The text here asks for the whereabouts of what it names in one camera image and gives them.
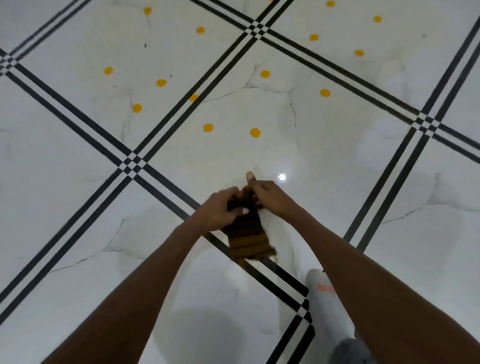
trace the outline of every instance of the person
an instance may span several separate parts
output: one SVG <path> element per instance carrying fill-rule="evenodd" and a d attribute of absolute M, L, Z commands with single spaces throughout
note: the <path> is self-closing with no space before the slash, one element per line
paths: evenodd
<path fill-rule="evenodd" d="M 447 314 L 324 227 L 273 181 L 257 181 L 249 172 L 247 182 L 259 207 L 296 229 L 325 271 L 307 275 L 319 363 L 480 363 L 480 344 Z M 137 363 L 195 242 L 247 213 L 227 211 L 236 196 L 236 187 L 211 195 L 43 363 Z M 353 338 L 353 324 L 361 340 Z"/>

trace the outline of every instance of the sock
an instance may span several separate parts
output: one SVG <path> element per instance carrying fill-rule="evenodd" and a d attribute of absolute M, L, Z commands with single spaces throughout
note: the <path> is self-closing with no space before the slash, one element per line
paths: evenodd
<path fill-rule="evenodd" d="M 233 224 L 225 227 L 230 245 L 230 258 L 235 261 L 261 260 L 276 255 L 276 250 L 270 245 L 260 222 L 253 195 L 253 190 L 247 186 L 242 190 L 241 200 L 229 201 L 227 205 L 228 211 L 237 207 L 246 207 L 249 210 L 247 215 L 236 218 Z"/>
<path fill-rule="evenodd" d="M 312 355 L 316 363 L 327 364 L 335 347 L 343 340 L 354 337 L 355 327 L 326 273 L 318 269 L 309 271 L 307 286 L 317 343 Z"/>

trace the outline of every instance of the floor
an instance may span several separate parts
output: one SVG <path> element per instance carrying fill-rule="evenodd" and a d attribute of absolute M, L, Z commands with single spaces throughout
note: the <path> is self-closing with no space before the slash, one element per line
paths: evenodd
<path fill-rule="evenodd" d="M 480 340 L 480 3 L 69 1 L 0 5 L 0 362 L 249 170 Z M 309 363 L 320 265 L 261 218 L 278 261 L 202 238 L 141 363 Z"/>

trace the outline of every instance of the person's right arm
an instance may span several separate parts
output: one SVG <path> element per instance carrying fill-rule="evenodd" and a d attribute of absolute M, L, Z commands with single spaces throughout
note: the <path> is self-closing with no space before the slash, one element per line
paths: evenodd
<path fill-rule="evenodd" d="M 304 238 L 379 364 L 480 363 L 480 344 L 456 321 L 320 224 L 273 181 L 247 181 L 259 203 Z"/>

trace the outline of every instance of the person's left hand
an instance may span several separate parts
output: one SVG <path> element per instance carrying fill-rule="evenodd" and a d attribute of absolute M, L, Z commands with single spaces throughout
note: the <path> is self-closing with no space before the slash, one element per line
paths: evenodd
<path fill-rule="evenodd" d="M 248 209 L 242 207 L 227 211 L 228 201 L 236 198 L 241 198 L 237 187 L 214 193 L 198 208 L 191 219 L 199 224 L 205 233 L 220 230 L 233 223 L 238 216 L 248 214 Z"/>

